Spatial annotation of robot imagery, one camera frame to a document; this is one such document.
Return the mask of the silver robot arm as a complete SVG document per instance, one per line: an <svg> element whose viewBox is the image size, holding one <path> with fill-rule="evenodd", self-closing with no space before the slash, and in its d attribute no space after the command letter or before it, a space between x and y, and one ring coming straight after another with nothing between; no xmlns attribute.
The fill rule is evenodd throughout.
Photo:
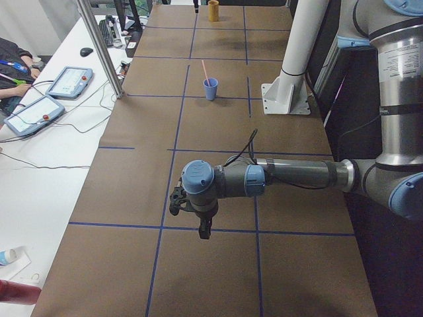
<svg viewBox="0 0 423 317"><path fill-rule="evenodd" d="M377 50L382 152L340 162L236 155L223 165L189 162L169 210L194 213L210 237L218 201L262 195L271 184L307 190L335 187L367 196L394 214L422 219L422 2L343 1L338 47Z"/></svg>

